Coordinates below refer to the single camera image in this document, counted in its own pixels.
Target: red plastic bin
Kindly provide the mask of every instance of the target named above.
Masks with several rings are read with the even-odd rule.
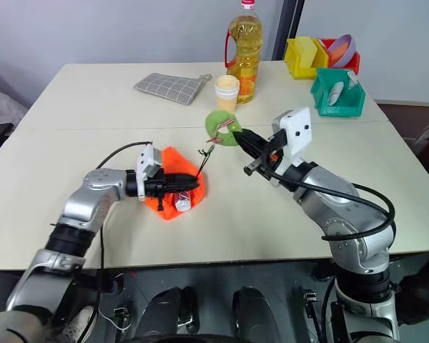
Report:
[[[326,52],[327,52],[327,49],[329,49],[329,47],[330,47],[330,45],[333,43],[335,41],[335,39],[334,38],[326,38],[326,39],[323,39],[323,38],[321,38],[321,42],[326,46]],[[327,53],[327,55],[329,56],[329,63],[327,64],[327,67],[328,68],[332,68],[331,66],[329,66],[329,65],[331,65],[332,64],[332,62],[331,62],[331,60],[330,60],[330,55],[329,55],[329,53]],[[351,70],[353,70],[354,72],[355,72],[355,74],[356,75],[358,75],[358,72],[359,72],[359,65],[360,65],[360,55],[359,55],[359,53],[356,51],[356,53],[355,53],[355,55],[352,57],[352,59],[351,59],[351,61],[346,65],[346,66],[344,66],[343,68],[341,68],[341,69],[351,69]]]

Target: cooking oil bottle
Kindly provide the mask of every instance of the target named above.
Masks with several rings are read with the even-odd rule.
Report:
[[[225,66],[229,75],[240,81],[238,104],[249,102],[255,91],[257,68],[262,46],[262,24],[254,12],[255,0],[242,0],[242,13],[235,18],[227,30],[225,45]],[[235,40],[237,53],[235,58],[227,61],[227,41]]]

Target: sneaker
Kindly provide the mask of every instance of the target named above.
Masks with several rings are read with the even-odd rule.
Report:
[[[87,323],[89,323],[89,319],[91,318],[93,313],[94,313],[93,306],[86,306],[81,311],[79,311],[79,313],[75,316],[75,318],[73,318],[73,320],[66,326],[64,331],[62,331],[62,333],[60,334],[61,337],[59,337],[59,341],[67,342],[67,343],[77,343],[84,329],[86,329]],[[92,321],[92,324],[90,328],[87,330],[87,333],[84,336],[81,343],[85,343],[85,341],[87,341],[87,339],[92,333],[92,330],[95,327],[96,321],[97,321],[97,314],[95,314],[94,320]]]

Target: gray plaid cloth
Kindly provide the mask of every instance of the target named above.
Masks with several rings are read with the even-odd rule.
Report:
[[[144,93],[190,105],[202,85],[212,78],[211,74],[198,79],[152,73],[139,81],[134,88]]]

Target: teal plastic bin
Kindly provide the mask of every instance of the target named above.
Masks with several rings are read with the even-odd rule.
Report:
[[[347,69],[317,68],[311,93],[320,116],[360,116],[363,112],[365,92],[358,83],[349,89]],[[343,81],[343,90],[333,106],[327,105],[329,93],[336,82]]]

